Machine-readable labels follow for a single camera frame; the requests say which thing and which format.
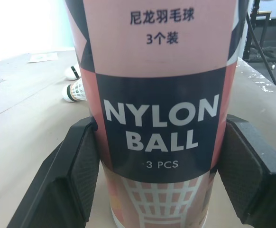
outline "white paper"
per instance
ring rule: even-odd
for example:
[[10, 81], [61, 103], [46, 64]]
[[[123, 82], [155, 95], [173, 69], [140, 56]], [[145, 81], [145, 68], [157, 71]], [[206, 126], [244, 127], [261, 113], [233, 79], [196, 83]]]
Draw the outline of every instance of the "white paper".
[[58, 55], [54, 53], [41, 53], [41, 54], [32, 54], [30, 57], [29, 63], [44, 62], [50, 60], [58, 60]]

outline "black cable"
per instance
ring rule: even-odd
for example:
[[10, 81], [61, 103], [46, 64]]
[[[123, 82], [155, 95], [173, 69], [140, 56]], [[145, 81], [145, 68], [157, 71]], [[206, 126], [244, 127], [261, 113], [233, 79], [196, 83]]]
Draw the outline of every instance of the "black cable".
[[267, 62], [267, 58], [266, 58], [265, 54], [263, 54], [263, 51], [262, 51], [262, 49], [261, 49], [261, 47], [260, 47], [260, 45], [259, 45], [259, 43], [258, 43], [258, 41], [256, 39], [255, 33], [253, 31], [252, 24], [251, 24], [251, 20], [250, 20], [250, 17], [249, 17], [248, 14], [247, 14], [247, 23], [248, 23], [248, 31], [251, 33], [252, 38], [254, 40], [254, 43], [256, 44], [256, 47], [257, 47], [257, 49], [258, 49], [258, 51], [259, 51], [259, 53], [261, 55], [261, 58], [262, 58], [262, 60], [264, 61], [265, 65], [266, 65], [267, 71], [269, 72], [273, 83], [276, 85], [275, 77], [274, 77], [273, 72], [272, 72], [272, 70], [271, 70], [271, 68], [269, 66], [269, 63]]

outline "black holder clamp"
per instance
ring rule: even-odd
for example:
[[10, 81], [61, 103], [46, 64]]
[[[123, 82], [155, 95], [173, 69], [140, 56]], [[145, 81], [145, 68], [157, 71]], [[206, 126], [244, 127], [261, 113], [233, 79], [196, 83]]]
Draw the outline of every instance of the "black holder clamp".
[[[74, 124], [45, 159], [8, 228], [84, 228], [99, 170], [91, 118]], [[228, 115], [218, 171], [243, 224], [276, 228], [276, 152]]]

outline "pink packaging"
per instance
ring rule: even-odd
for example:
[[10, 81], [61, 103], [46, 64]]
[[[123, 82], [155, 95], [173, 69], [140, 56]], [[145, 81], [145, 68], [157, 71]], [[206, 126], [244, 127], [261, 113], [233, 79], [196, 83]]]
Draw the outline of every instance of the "pink packaging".
[[66, 0], [118, 228], [201, 228], [247, 0]]

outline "white shuttlecock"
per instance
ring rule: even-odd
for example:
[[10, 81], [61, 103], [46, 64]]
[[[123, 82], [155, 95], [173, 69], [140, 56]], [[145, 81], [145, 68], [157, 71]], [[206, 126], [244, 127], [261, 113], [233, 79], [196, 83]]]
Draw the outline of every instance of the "white shuttlecock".
[[66, 85], [62, 90], [62, 96], [68, 102], [86, 101], [82, 79], [80, 78], [75, 83]]
[[67, 68], [64, 74], [65, 77], [70, 81], [79, 79], [81, 77], [79, 64], [77, 63], [76, 65]]

